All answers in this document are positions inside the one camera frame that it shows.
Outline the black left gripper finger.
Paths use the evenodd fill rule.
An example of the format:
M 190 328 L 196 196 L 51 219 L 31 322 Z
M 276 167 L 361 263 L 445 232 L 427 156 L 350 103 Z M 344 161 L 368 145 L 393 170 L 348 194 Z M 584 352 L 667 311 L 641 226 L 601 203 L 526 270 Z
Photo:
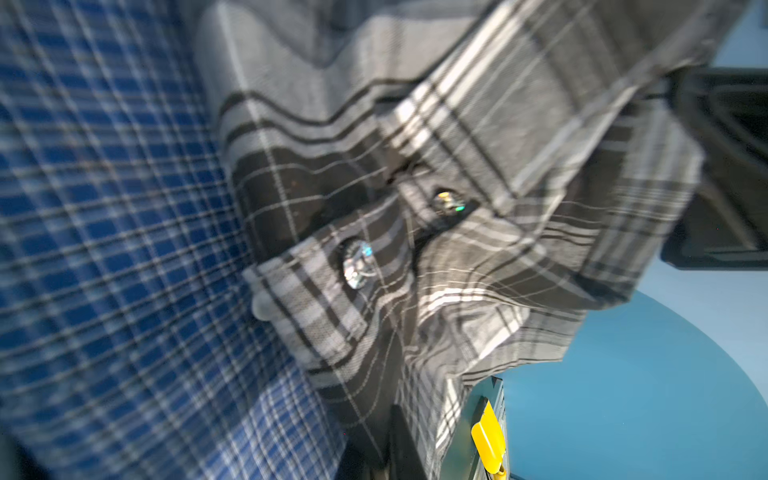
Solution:
M 389 478 L 392 480 L 427 480 L 405 415 L 398 405 L 393 405 L 391 409 Z

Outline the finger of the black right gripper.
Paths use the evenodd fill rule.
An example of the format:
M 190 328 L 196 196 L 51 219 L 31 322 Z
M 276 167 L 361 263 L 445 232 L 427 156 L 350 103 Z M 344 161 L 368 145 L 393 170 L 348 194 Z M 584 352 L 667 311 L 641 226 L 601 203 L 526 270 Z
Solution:
M 766 69 L 681 70 L 670 78 L 668 103 L 704 162 L 662 261 L 679 270 L 766 269 Z

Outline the dark plaid shirt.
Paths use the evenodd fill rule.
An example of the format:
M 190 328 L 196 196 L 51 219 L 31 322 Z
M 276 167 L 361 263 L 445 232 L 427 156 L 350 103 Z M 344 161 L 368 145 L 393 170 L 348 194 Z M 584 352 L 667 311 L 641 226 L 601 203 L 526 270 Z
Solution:
M 268 324 L 428 478 L 470 390 L 629 300 L 703 155 L 668 104 L 741 1 L 184 1 Z

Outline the blue checked shirt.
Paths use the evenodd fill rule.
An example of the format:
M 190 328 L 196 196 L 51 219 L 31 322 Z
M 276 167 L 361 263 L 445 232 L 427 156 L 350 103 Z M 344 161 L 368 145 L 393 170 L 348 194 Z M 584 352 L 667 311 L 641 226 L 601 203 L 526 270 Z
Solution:
M 1 434 L 29 479 L 331 479 L 172 1 L 1 5 Z

